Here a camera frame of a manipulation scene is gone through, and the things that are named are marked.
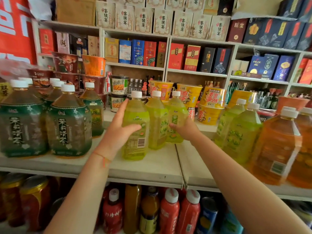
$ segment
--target orange beverage bottle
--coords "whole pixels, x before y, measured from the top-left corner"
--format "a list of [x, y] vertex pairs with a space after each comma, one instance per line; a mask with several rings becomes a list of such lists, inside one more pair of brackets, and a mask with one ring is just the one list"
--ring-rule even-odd
[[127, 184], [124, 198], [124, 233], [135, 234], [140, 222], [141, 185]]
[[302, 144], [297, 116], [297, 111], [283, 109], [280, 117], [263, 123], [249, 168], [261, 182], [281, 185], [289, 174]]
[[302, 135], [302, 147], [287, 180], [297, 187], [312, 189], [312, 108], [303, 108], [295, 123]]

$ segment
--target red box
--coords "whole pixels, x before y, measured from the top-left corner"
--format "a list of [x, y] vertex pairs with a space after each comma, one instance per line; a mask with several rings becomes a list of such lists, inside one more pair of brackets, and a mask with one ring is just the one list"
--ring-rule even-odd
[[145, 41], [143, 65], [155, 66], [157, 42]]
[[56, 35], [53, 30], [39, 29], [41, 53], [57, 52]]
[[232, 20], [228, 34], [228, 42], [242, 43], [248, 19]]
[[184, 70], [196, 71], [200, 46], [188, 45], [185, 56]]
[[300, 84], [310, 84], [312, 81], [312, 60], [308, 60], [307, 66], [299, 80]]
[[170, 69], [182, 69], [182, 60], [184, 52], [184, 45], [178, 43], [171, 43], [169, 51], [169, 63], [168, 68]]

